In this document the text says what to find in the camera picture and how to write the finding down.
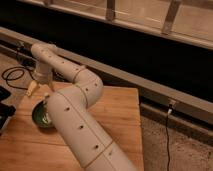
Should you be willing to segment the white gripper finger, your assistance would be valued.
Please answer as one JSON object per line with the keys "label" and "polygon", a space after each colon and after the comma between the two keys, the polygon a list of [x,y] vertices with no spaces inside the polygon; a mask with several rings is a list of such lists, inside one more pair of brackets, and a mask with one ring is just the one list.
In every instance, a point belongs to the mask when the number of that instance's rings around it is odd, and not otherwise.
{"label": "white gripper finger", "polygon": [[53,91],[53,92],[55,91],[54,85],[53,85],[52,82],[48,83],[48,86],[49,86],[49,88],[51,89],[51,91]]}
{"label": "white gripper finger", "polygon": [[27,89],[27,92],[26,92],[26,95],[28,97],[31,97],[32,94],[39,88],[39,84],[37,81],[33,80],[30,82],[29,86],[28,86],[28,89]]}

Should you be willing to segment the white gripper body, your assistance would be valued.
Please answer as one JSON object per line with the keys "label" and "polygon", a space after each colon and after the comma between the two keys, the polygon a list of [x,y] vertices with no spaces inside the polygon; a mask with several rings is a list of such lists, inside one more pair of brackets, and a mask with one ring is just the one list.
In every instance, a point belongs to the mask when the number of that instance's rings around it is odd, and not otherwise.
{"label": "white gripper body", "polygon": [[45,63],[37,63],[34,70],[34,79],[40,84],[49,85],[52,82],[52,68]]}

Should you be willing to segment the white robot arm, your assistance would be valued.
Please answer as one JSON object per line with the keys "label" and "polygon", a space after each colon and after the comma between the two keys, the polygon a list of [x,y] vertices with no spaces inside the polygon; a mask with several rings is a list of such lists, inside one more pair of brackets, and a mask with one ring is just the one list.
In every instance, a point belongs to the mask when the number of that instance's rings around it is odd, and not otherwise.
{"label": "white robot arm", "polygon": [[53,44],[35,43],[34,78],[48,84],[54,70],[71,83],[46,98],[48,117],[84,171],[138,171],[133,162],[88,112],[102,96],[101,78],[57,54]]}

